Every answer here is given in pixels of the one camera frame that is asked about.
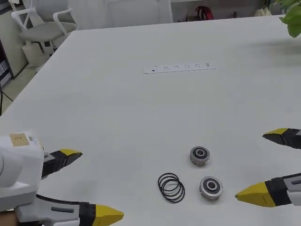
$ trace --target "power strip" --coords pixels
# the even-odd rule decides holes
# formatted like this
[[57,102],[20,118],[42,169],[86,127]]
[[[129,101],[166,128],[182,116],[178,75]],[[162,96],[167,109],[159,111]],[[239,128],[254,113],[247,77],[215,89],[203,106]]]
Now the power strip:
[[145,69],[144,74],[167,73],[167,72],[187,72],[187,71],[201,71],[208,69],[218,69],[209,63],[206,64],[185,64],[185,65],[163,65],[154,66],[153,68]]

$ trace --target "red bag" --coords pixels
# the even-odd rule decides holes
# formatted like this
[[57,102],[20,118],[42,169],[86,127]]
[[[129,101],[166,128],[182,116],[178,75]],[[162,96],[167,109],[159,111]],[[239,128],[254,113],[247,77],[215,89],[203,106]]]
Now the red bag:
[[196,11],[198,12],[198,18],[200,20],[214,20],[213,14],[211,12],[211,9],[206,6],[199,6],[196,8]]

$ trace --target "green plant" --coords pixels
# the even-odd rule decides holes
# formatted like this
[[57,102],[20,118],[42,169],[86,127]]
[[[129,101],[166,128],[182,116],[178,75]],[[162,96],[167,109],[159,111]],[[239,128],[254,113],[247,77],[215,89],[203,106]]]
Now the green plant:
[[277,0],[283,8],[288,8],[285,17],[279,19],[287,25],[288,33],[297,37],[301,33],[301,0]]

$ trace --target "coiled wire ring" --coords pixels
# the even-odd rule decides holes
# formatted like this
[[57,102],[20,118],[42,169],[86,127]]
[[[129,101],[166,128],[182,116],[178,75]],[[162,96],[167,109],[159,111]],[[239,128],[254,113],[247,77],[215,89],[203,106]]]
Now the coiled wire ring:
[[[165,189],[166,186],[175,186],[172,189]],[[163,197],[170,203],[178,203],[185,196],[184,185],[174,173],[165,173],[158,179],[158,187]]]

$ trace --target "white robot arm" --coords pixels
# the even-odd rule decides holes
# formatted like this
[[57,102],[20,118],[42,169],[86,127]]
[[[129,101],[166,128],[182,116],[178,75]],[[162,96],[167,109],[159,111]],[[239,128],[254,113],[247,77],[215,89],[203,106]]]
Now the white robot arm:
[[81,155],[71,149],[45,153],[31,132],[0,137],[0,212],[14,209],[19,222],[45,226],[108,226],[121,220],[123,213],[108,206],[37,194],[42,178]]

